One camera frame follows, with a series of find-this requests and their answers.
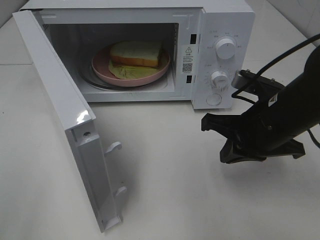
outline white wall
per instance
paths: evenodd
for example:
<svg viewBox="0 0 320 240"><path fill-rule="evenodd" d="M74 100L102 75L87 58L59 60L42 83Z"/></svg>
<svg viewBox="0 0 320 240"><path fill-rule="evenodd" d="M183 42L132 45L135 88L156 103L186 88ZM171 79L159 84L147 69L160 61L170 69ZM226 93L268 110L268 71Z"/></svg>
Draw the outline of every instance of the white wall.
<svg viewBox="0 0 320 240"><path fill-rule="evenodd" d="M320 0L268 1L307 38L320 33Z"/></svg>
<svg viewBox="0 0 320 240"><path fill-rule="evenodd" d="M27 0L0 0L0 27L26 2Z"/></svg>

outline timer knob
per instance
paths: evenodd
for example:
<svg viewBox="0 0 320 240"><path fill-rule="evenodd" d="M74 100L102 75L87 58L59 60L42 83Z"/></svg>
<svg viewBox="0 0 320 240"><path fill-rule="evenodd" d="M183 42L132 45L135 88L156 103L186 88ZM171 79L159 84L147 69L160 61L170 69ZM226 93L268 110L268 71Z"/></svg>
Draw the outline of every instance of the timer knob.
<svg viewBox="0 0 320 240"><path fill-rule="evenodd" d="M233 39L224 37L216 43L215 51L220 59L230 59L236 53L236 43Z"/></svg>
<svg viewBox="0 0 320 240"><path fill-rule="evenodd" d="M224 71L215 71L211 74L211 84L213 88L223 89L229 84L228 75Z"/></svg>

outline microwave door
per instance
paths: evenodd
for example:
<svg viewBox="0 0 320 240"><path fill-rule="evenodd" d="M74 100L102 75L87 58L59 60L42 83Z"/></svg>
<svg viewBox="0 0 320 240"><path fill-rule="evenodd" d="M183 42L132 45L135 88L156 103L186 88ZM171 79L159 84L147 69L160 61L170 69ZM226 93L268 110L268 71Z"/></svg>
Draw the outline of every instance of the microwave door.
<svg viewBox="0 0 320 240"><path fill-rule="evenodd" d="M13 14L33 65L69 142L83 184L101 232L121 221L117 196L125 187L112 192L106 154L119 148L113 143L103 152L96 116L82 96L67 69L49 42L33 12Z"/></svg>

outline white microwave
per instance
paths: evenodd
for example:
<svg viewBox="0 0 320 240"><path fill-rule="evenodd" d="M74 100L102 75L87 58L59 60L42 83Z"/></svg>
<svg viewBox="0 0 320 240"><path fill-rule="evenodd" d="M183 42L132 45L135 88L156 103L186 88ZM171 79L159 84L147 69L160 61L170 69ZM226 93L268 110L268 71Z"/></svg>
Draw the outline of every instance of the white microwave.
<svg viewBox="0 0 320 240"><path fill-rule="evenodd" d="M125 187L112 190L111 151L103 150L90 102L191 101L194 109L230 108L255 14L244 0L30 0L13 14L65 131L100 230L119 223ZM166 73L136 87L114 86L92 70L103 47L161 41Z"/></svg>

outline pink bowl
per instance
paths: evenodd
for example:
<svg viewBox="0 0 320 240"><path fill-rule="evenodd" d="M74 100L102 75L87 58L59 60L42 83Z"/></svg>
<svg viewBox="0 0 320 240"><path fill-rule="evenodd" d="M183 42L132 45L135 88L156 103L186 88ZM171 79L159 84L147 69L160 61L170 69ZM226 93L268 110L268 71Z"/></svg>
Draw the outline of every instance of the pink bowl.
<svg viewBox="0 0 320 240"><path fill-rule="evenodd" d="M117 78L115 75L113 75L109 71L109 60L110 60L109 52L110 52L110 46L107 46L101 49L93 57L91 61L91 65L95 74L101 80L107 82L108 84L112 84L120 87L137 87L137 86L142 86L142 85L152 83L158 80L159 78L161 78L166 73L170 64L170 56L165 51L164 54L168 60L168 63L159 72L150 76L137 78L137 79L120 79L120 78Z"/></svg>

